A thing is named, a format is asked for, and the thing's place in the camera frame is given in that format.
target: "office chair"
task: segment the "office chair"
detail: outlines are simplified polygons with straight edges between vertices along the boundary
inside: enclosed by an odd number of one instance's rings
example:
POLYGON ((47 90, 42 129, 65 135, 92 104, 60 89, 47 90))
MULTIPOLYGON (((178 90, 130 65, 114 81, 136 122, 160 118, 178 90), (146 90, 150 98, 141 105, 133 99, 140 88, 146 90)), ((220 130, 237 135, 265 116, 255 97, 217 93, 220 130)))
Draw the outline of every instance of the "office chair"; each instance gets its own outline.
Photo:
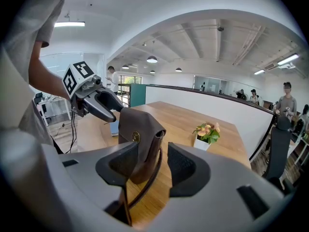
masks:
POLYGON ((278 117, 277 126, 271 130, 269 164, 263 177, 269 182, 282 189, 279 178, 284 172, 287 154, 289 150, 291 134, 290 120, 285 116, 278 117))
MULTIPOLYGON (((39 104, 41 102, 42 98, 43 98, 43 93, 42 92, 35 94, 35 97, 33 99, 34 103, 36 105, 39 104)), ((43 110, 42 111, 43 113, 46 113, 46 105, 45 104, 42 105, 42 110, 43 110)))

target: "brown leather bag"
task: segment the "brown leather bag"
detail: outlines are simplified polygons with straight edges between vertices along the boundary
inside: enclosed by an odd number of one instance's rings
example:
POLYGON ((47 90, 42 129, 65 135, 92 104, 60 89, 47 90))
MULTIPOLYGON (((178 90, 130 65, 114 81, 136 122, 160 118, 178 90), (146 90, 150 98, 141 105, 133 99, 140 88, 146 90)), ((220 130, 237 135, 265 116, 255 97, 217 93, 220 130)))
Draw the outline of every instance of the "brown leather bag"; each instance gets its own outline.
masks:
POLYGON ((149 113, 126 107, 121 110, 118 129, 118 143, 139 143, 138 162, 130 179, 140 184, 154 172, 156 156, 166 130, 149 113))

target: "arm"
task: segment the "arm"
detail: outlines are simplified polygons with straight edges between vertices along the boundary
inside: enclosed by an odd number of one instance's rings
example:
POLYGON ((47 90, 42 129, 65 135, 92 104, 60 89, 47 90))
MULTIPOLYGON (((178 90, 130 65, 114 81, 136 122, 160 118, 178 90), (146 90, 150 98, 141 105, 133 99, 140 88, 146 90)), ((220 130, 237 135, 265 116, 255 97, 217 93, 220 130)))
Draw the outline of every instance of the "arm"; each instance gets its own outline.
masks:
POLYGON ((279 110, 281 108, 281 99, 279 99, 276 109, 279 110))
POLYGON ((296 102, 296 100, 294 102, 293 110, 288 111, 288 115, 290 115, 290 116, 296 116, 297 115, 297 102, 296 102))
POLYGON ((51 73, 40 61, 41 46, 42 42, 35 42, 32 50, 29 64, 30 85, 40 91, 70 100, 61 78, 51 73))

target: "floor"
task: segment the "floor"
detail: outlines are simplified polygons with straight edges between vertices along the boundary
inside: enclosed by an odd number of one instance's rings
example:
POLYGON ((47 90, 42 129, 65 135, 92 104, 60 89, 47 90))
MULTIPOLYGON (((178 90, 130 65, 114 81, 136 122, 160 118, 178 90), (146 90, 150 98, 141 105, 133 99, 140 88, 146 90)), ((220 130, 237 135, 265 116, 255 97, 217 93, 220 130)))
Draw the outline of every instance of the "floor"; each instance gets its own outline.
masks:
MULTIPOLYGON (((81 119, 80 116, 75 115, 75 127, 77 130, 77 121, 81 119)), ((72 128, 71 128, 71 120, 69 120, 68 114, 61 114, 55 117, 51 117, 48 122, 48 131, 52 136, 54 141, 58 144, 59 148, 63 153, 66 153, 70 149, 70 145, 72 143, 72 128)), ((72 146, 71 153, 78 152, 77 149, 77 140, 72 146)))
MULTIPOLYGON (((77 122, 81 119, 80 116, 75 115, 75 127, 77 129, 77 122)), ((67 114, 62 114, 59 116, 55 116, 51 118, 51 122, 48 125, 48 131, 50 135, 53 137, 55 142, 58 144, 59 148, 65 153, 69 151, 70 145, 72 142, 72 128, 71 128, 71 121, 67 114)), ((303 149, 303 145, 299 144, 299 146, 295 149, 297 154, 303 149)), ((77 148, 77 141, 72 146, 71 153, 78 152, 77 148)), ((251 168, 255 171, 258 175, 263 175, 264 171, 267 168, 266 160, 268 158, 268 153, 266 155, 262 155, 260 152, 259 155, 254 159, 251 163, 251 168)), ((291 183, 294 183, 300 176, 299 169, 300 163, 294 165, 296 160, 296 156, 294 153, 290 155, 287 160, 284 173, 281 177, 281 180, 287 178, 291 183)))
MULTIPOLYGON (((294 183, 300 177, 299 170, 300 170, 300 167, 301 167, 300 163, 302 161, 299 161, 297 163, 297 165, 295 165, 294 163, 295 163, 298 155, 300 155, 300 152, 302 151, 304 145, 305 144, 303 142, 300 142, 299 145, 294 150, 294 152, 287 159, 285 169, 284 169, 284 173, 280 178, 281 181, 283 179, 287 178, 291 183, 294 183)), ((254 159, 254 161, 251 162, 252 170, 255 171, 259 175, 263 175, 263 173, 266 171, 266 168, 267 168, 266 160, 268 158, 268 153, 269 152, 267 152, 265 155, 263 155, 262 151, 261 151, 259 153, 259 155, 254 159)), ((305 156, 306 156, 306 152, 301 157, 301 160, 303 160, 305 158, 305 156)))

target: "glass partition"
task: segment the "glass partition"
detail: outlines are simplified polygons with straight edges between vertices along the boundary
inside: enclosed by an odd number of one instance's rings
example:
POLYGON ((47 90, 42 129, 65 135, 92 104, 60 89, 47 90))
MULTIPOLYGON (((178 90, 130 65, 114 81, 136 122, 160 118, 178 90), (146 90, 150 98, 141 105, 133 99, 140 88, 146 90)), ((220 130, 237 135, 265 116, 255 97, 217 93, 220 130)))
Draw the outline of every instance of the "glass partition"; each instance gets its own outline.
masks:
POLYGON ((256 87, 242 84, 239 82, 223 80, 219 78, 212 77, 204 77, 204 76, 196 76, 193 82, 193 88, 204 91, 204 92, 212 92, 221 95, 229 95, 233 97, 237 97, 237 92, 241 89, 244 90, 244 94, 246 96, 247 101, 250 100, 252 95, 251 90, 255 89, 256 94, 259 96, 259 105, 263 106, 263 93, 256 87))

